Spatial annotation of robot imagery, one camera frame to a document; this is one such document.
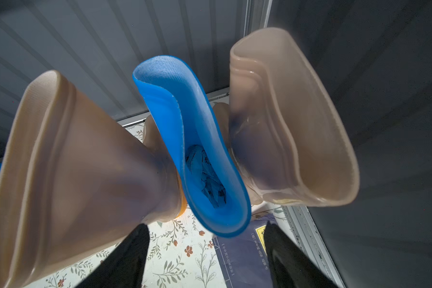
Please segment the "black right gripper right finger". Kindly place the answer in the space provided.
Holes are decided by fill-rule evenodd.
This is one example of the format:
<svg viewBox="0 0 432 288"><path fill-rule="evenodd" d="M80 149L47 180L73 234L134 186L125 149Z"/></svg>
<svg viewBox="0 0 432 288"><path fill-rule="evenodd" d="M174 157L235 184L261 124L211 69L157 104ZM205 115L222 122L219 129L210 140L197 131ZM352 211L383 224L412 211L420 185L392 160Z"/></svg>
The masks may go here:
<svg viewBox="0 0 432 288"><path fill-rule="evenodd" d="M334 284L276 224L264 232L272 285L275 288L335 288Z"/></svg>

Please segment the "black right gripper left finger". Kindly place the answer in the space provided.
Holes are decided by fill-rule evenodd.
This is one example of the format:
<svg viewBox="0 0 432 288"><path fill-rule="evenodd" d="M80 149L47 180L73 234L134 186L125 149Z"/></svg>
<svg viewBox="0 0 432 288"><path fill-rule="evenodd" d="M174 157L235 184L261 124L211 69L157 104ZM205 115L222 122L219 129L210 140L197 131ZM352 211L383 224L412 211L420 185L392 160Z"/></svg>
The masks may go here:
<svg viewBox="0 0 432 288"><path fill-rule="evenodd" d="M78 287L140 288L149 244L147 225L138 225Z"/></svg>

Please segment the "beige boot back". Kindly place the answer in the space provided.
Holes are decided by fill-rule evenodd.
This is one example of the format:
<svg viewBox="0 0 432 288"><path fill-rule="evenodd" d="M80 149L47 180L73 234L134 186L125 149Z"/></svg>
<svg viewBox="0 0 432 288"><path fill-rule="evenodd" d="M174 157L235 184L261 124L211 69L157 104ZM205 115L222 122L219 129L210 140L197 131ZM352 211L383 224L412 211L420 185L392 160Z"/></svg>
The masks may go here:
<svg viewBox="0 0 432 288"><path fill-rule="evenodd" d="M0 170L0 288L21 288L186 208L152 117L137 139L60 72L25 90Z"/></svg>
<svg viewBox="0 0 432 288"><path fill-rule="evenodd" d="M360 172L346 129L287 31L264 28L232 46L229 101L213 111L252 205L356 198Z"/></svg>

